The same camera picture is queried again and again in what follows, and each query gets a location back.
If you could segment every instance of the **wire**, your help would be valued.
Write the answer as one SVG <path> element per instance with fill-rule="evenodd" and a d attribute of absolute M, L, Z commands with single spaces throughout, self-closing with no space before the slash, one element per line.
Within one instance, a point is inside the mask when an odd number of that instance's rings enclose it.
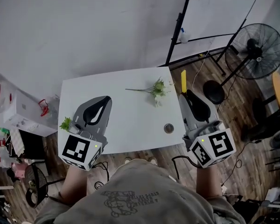
<path fill-rule="evenodd" d="M 223 194 L 223 196 L 238 196 L 238 194 Z"/>
<path fill-rule="evenodd" d="M 227 97 L 226 97 L 223 101 L 225 101 L 225 100 L 228 99 L 229 94 L 230 94 L 230 90 L 231 90 L 231 88 L 233 87 L 233 84 L 234 84 L 234 82 L 235 82 L 236 79 L 237 79 L 237 77 L 234 78 L 234 81 L 232 82 L 231 87 L 230 87 L 229 90 L 228 90 Z"/>
<path fill-rule="evenodd" d="M 207 56 L 210 52 L 210 47 L 212 46 L 213 42 L 214 42 L 215 39 L 212 40 L 212 42 L 210 43 L 210 46 L 208 48 L 208 52 L 205 54 L 205 56 Z M 196 76 L 198 75 L 198 73 L 201 71 L 202 67 L 203 67 L 203 64 L 205 62 L 205 59 L 203 60 L 202 64 L 201 64 L 201 67 L 199 69 L 199 71 L 196 73 L 196 75 L 194 76 L 194 80 L 193 80 L 193 83 L 192 83 L 192 91 L 194 91 L 194 82 L 195 82 L 195 79 L 196 79 Z"/>
<path fill-rule="evenodd" d="M 194 76 L 194 80 L 193 80 L 193 83 L 192 83 L 192 90 L 194 90 L 194 82 L 195 82 L 196 76 L 197 76 L 197 75 L 198 75 L 198 73 L 201 71 L 201 69 L 202 69 L 202 67 L 203 67 L 204 62 L 205 62 L 205 59 L 203 60 L 203 62 L 202 62 L 202 64 L 201 64 L 201 66 L 200 66 L 199 71 L 198 71 L 198 72 L 196 73 L 196 75 Z"/>
<path fill-rule="evenodd" d="M 109 181 L 109 172 L 108 172 L 108 162 L 99 162 L 97 163 L 96 165 L 93 165 L 92 168 L 97 168 L 97 167 L 100 167 L 102 168 L 103 170 L 106 170 L 106 173 L 107 173 L 107 182 Z M 98 190 L 99 188 L 101 188 L 104 184 L 100 181 L 97 181 L 94 183 L 94 188 L 95 190 Z"/>
<path fill-rule="evenodd" d="M 179 155 L 179 156 L 176 156 L 174 158 L 172 158 L 172 162 L 174 164 L 174 168 L 175 168 L 175 171 L 176 171 L 176 175 L 177 175 L 177 179 L 179 180 L 179 173 L 178 173 L 178 170 L 177 170 L 177 167 L 176 167 L 176 163 L 175 163 L 175 159 L 179 159 L 179 158 L 185 158 L 187 159 L 194 167 L 196 168 L 202 168 L 200 165 L 194 163 L 188 156 L 184 156 L 184 155 Z"/>
<path fill-rule="evenodd" d="M 252 143 L 252 144 L 257 144 L 257 143 L 260 143 L 261 141 L 262 141 L 262 140 L 257 140 L 257 141 L 255 141 L 255 142 L 248 142 L 248 143 L 246 143 L 246 144 L 244 145 L 242 151 L 237 155 L 236 162 L 235 162 L 235 165 L 234 165 L 234 167 L 233 167 L 233 169 L 232 169 L 232 171 L 231 171 L 231 174 L 230 174 L 230 175 L 228 176 L 228 178 L 221 184 L 221 187 L 224 186 L 224 184 L 226 183 L 226 181 L 231 177 L 231 175 L 233 174 L 235 168 L 241 168 L 241 167 L 242 167 L 242 165 L 243 165 L 242 160 L 241 160 L 241 159 L 238 159 L 238 157 L 242 154 L 242 152 L 244 151 L 245 147 L 246 147 L 248 144 L 250 144 L 250 143 Z"/>

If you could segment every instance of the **fan base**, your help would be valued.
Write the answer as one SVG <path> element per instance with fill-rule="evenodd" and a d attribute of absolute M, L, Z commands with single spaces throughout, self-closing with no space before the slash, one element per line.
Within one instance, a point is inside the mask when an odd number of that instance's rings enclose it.
<path fill-rule="evenodd" d="M 209 80 L 203 85 L 203 92 L 207 99 L 215 105 L 224 101 L 225 92 L 217 81 Z"/>

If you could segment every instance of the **whiteboard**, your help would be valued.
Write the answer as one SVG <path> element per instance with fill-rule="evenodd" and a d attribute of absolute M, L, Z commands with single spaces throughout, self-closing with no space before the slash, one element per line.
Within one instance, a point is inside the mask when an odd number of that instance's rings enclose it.
<path fill-rule="evenodd" d="M 235 33 L 255 0 L 189 0 L 182 28 L 189 40 Z"/>

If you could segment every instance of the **green leaf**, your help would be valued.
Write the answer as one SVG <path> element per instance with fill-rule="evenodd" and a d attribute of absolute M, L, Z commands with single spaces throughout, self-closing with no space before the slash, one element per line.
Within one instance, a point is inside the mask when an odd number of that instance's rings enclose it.
<path fill-rule="evenodd" d="M 62 122 L 62 124 L 59 127 L 66 131 L 69 131 L 70 123 L 71 123 L 71 119 L 65 117 L 64 121 Z"/>
<path fill-rule="evenodd" d="M 151 93 L 154 94 L 154 95 L 156 96 L 156 95 L 161 95 L 162 92 L 163 92 L 163 91 L 160 90 L 160 89 L 154 89 Z"/>
<path fill-rule="evenodd" d="M 158 90 L 163 90 L 165 85 L 163 80 L 161 80 L 160 78 L 155 82 L 154 87 Z"/>

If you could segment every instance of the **black metal stand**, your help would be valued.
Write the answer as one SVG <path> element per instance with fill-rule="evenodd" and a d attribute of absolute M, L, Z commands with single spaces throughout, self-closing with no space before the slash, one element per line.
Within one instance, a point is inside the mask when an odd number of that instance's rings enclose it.
<path fill-rule="evenodd" d="M 188 7 L 188 4 L 189 4 L 189 0 L 186 0 L 185 1 L 185 5 L 183 7 L 183 11 L 182 13 L 179 13 L 178 14 L 178 18 L 176 20 L 176 26 L 175 26 L 175 29 L 174 29 L 174 33 L 173 33 L 173 37 L 171 38 L 171 44 L 170 44 L 170 48 L 169 48 L 169 52 L 168 52 L 168 55 L 167 55 L 167 59 L 166 59 L 166 63 L 162 66 L 169 66 L 169 65 L 172 65 L 172 64 L 176 64 L 178 62 L 182 62 L 182 61 L 185 61 L 187 59 L 190 59 L 192 58 L 192 56 L 188 56 L 188 57 L 185 57 L 185 58 L 182 58 L 182 59 L 179 59 L 179 60 L 175 60 L 173 62 L 170 62 L 170 59 L 171 59 L 171 56 L 172 56 L 172 53 L 173 53 L 173 50 L 174 50 L 174 47 L 175 45 L 178 45 L 178 44 L 181 44 L 181 42 L 177 42 L 177 39 L 178 39 L 178 36 L 179 36 L 179 33 L 180 33 L 180 30 L 182 28 L 182 22 L 183 22 L 183 19 L 185 17 L 185 14 L 186 14 L 186 11 L 187 11 L 187 7 Z M 225 71 L 222 69 L 222 67 L 220 66 L 220 64 L 218 63 L 219 60 L 222 58 L 222 56 L 224 55 L 224 53 L 226 52 L 226 50 L 230 47 L 231 43 L 233 42 L 234 38 L 237 36 L 237 34 L 239 33 L 240 29 L 243 27 L 244 23 L 246 22 L 246 18 L 245 20 L 243 21 L 243 23 L 241 24 L 241 26 L 238 28 L 237 32 L 236 33 L 231 33 L 231 34 L 223 34 L 223 35 L 213 35 L 213 36 L 208 36 L 208 37 L 202 37 L 202 38 L 196 38 L 196 39 L 192 39 L 192 40 L 188 40 L 188 42 L 192 42 L 192 41 L 197 41 L 197 40 L 201 40 L 201 39 L 207 39 L 207 38 L 212 38 L 212 37 L 219 37 L 219 36 L 225 36 L 225 35 L 233 35 L 232 38 L 229 40 L 227 46 L 224 48 L 223 52 L 221 52 L 221 54 L 219 55 L 219 57 L 215 60 L 213 58 L 214 54 L 213 55 L 210 55 L 210 56 L 205 56 L 203 58 L 200 58 L 198 60 L 203 60 L 203 59 L 206 59 L 206 58 L 209 58 L 211 57 L 213 59 L 213 61 L 215 62 L 215 65 L 221 70 L 222 72 L 222 76 L 225 76 L 226 73 Z M 195 61 L 191 61 L 189 63 L 184 63 L 183 65 L 181 66 L 178 66 L 178 67 L 182 67 L 182 66 L 185 66 L 187 64 L 190 64 L 190 63 L 193 63 Z"/>
<path fill-rule="evenodd" d="M 183 6 L 182 13 L 178 14 L 178 18 L 176 20 L 176 26 L 175 26 L 175 29 L 174 29 L 173 37 L 171 39 L 171 44 L 170 44 L 169 52 L 168 52 L 166 63 L 165 63 L 166 65 L 169 65 L 169 63 L 170 63 L 170 59 L 171 59 L 171 56 L 172 56 L 172 53 L 173 53 L 174 46 L 176 45 L 179 32 L 182 28 L 182 22 L 183 22 L 183 19 L 185 17 L 185 14 L 186 14 L 188 4 L 189 4 L 189 0 L 186 0 L 185 5 Z"/>
<path fill-rule="evenodd" d="M 203 85 L 203 92 L 206 98 L 216 105 L 222 103 L 225 99 L 223 85 L 225 85 L 231 79 L 231 77 L 233 77 L 246 64 L 248 60 L 250 60 L 249 56 L 247 56 L 221 84 L 214 80 L 205 82 Z"/>

